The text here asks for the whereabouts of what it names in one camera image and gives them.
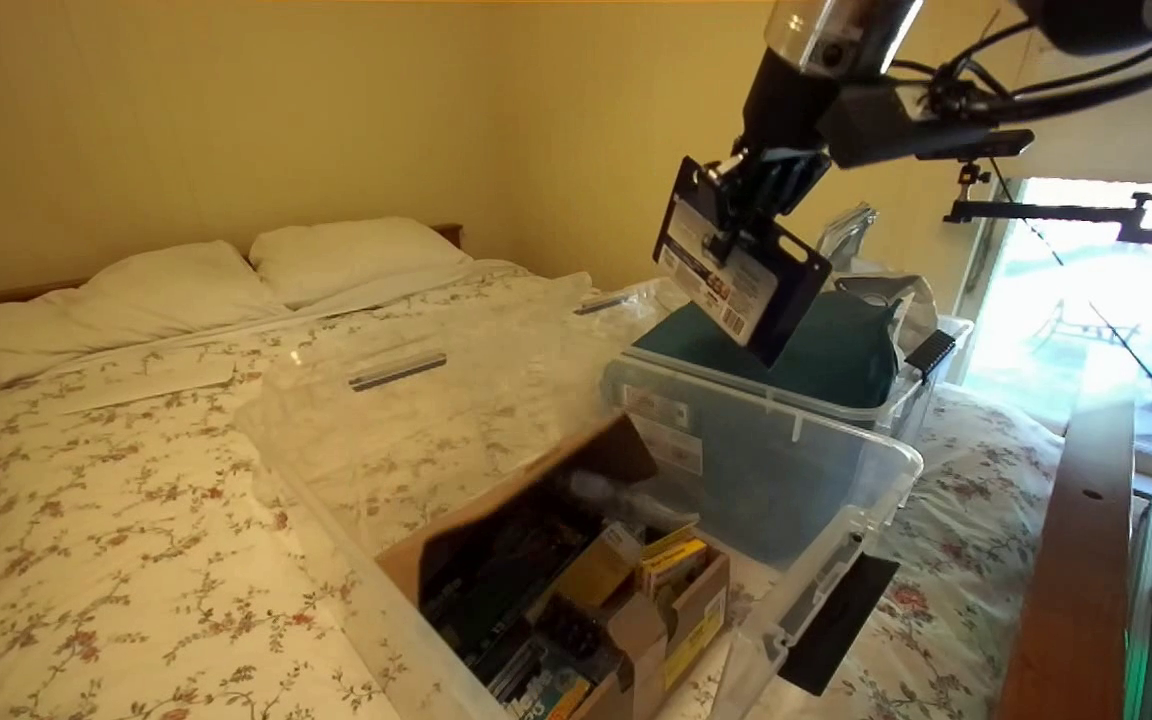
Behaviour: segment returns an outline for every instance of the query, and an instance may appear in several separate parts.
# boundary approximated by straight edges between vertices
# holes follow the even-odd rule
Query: pillow
[[[0,386],[84,351],[284,312],[224,242],[140,254],[84,287],[0,304]]]
[[[259,280],[292,308],[367,286],[389,271],[468,266],[426,224],[406,215],[292,224],[259,231],[248,248]]]

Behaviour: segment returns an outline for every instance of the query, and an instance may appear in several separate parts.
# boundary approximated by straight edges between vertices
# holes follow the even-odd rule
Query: floral bedspread
[[[346,639],[357,589],[315,573],[313,545],[266,494],[266,464],[239,432],[239,414],[288,371],[288,355],[332,362],[454,336],[491,318],[504,336],[543,320],[600,336],[595,350],[579,343],[579,365],[577,343],[541,332],[535,343],[572,365],[556,375],[514,371],[514,403],[491,397],[494,416],[484,425],[454,422],[442,435],[420,435],[399,432],[404,416],[377,422],[381,435],[399,439],[352,470],[352,505],[367,545],[382,550],[491,487],[491,478],[449,478],[449,464],[473,456],[475,470],[514,470],[589,422],[589,371],[638,318],[572,320],[579,296],[579,277],[480,266],[459,286],[373,312],[104,351],[2,387],[0,718],[399,718],[390,690],[413,667],[399,655],[364,662]],[[857,652],[825,701],[772,690],[756,718],[982,718],[1058,444],[944,393],[920,451],[927,478],[877,542],[899,575]],[[716,672],[718,652],[669,712],[702,718]]]

